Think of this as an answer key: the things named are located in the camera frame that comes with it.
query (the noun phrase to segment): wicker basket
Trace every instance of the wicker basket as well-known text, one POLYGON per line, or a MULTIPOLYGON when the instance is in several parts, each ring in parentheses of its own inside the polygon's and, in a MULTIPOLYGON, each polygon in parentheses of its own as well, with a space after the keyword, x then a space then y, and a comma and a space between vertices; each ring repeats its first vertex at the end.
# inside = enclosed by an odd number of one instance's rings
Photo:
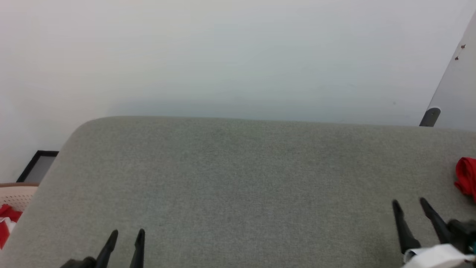
POLYGON ((16 211, 23 211, 30 203, 38 184, 5 183, 0 184, 0 205, 7 204, 16 211))

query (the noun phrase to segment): textured fabric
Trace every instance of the textured fabric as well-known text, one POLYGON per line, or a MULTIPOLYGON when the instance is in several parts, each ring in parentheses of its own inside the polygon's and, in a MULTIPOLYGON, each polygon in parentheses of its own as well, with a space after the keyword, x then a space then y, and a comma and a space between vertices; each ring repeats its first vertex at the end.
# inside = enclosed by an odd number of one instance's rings
POLYGON ((4 267, 96 256, 146 268, 400 267, 392 199, 423 246, 419 206, 476 218, 454 187, 476 134, 423 127, 112 117, 66 142, 2 252, 4 267))

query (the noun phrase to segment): gray upholstered surface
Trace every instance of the gray upholstered surface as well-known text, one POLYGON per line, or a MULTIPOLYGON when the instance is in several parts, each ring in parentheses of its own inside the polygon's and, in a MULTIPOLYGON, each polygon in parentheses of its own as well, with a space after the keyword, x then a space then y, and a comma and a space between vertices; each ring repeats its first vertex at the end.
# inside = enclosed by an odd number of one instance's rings
POLYGON ((96 256, 146 268, 399 267, 391 201, 436 243, 418 198, 445 219, 476 218, 453 186, 476 134, 419 127, 114 117, 62 148, 2 252, 3 267, 96 256))

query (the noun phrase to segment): white wall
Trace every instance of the white wall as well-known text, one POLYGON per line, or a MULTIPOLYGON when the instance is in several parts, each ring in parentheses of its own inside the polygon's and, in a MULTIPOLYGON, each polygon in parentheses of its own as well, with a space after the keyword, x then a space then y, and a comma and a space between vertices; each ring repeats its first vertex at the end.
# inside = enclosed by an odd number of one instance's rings
POLYGON ((4 96, 0 95, 0 183, 14 182, 37 151, 38 144, 4 96))
POLYGON ((476 131, 476 15, 457 45, 428 108, 432 107, 441 109, 435 127, 476 131))
POLYGON ((109 115, 418 125, 475 9, 473 0, 5 0, 0 90, 48 150, 109 115))

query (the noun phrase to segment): white door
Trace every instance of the white door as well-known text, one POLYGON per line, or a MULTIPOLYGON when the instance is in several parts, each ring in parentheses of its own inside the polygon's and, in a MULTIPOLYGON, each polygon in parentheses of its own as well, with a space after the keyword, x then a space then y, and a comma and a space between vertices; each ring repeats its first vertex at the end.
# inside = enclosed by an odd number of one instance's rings
POLYGON ((434 127, 476 131, 476 15, 428 108, 433 107, 441 110, 434 127))

